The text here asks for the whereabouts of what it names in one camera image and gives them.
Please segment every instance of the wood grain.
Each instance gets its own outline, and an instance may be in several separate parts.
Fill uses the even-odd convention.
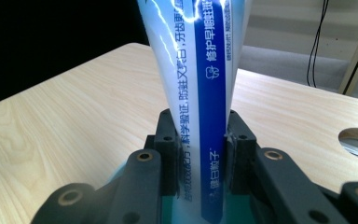
[[[358,180],[337,138],[358,100],[240,70],[232,108],[262,147],[288,152],[316,183]],[[99,188],[142,148],[167,108],[150,47],[129,44],[0,102],[0,223],[29,223],[57,188]]]

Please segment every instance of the wooden table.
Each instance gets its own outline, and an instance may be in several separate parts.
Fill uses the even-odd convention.
[[[0,102],[0,223],[29,223],[68,183],[104,185],[167,107],[156,59],[139,44]],[[240,70],[232,109],[317,184],[338,192],[358,180],[358,158],[338,142],[358,127],[358,99]]]

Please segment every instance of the blue stripe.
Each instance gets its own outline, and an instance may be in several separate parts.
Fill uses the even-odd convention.
[[[204,14],[205,7],[202,6],[208,2],[213,2],[212,36],[210,31],[207,31],[211,28],[210,23],[205,23],[211,13],[206,11]],[[202,19],[197,20],[194,25],[200,110],[201,215],[210,223],[218,223],[223,215],[223,150],[227,128],[223,11],[219,0],[202,0],[198,10]],[[214,57],[208,60],[208,53],[214,55],[214,52],[215,61]],[[218,162],[217,172],[211,169],[211,162]],[[215,179],[218,181],[217,188],[215,182],[211,183]]]

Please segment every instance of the black wall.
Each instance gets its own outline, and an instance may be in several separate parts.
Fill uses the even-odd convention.
[[[0,1],[0,100],[130,42],[136,0]]]

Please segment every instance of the tube label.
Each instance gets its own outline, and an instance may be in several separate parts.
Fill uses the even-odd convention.
[[[226,133],[226,54],[220,1],[202,0],[194,22],[200,124],[201,215],[214,223],[223,213]]]
[[[172,223],[219,223],[245,0],[138,0],[138,6],[182,140]]]

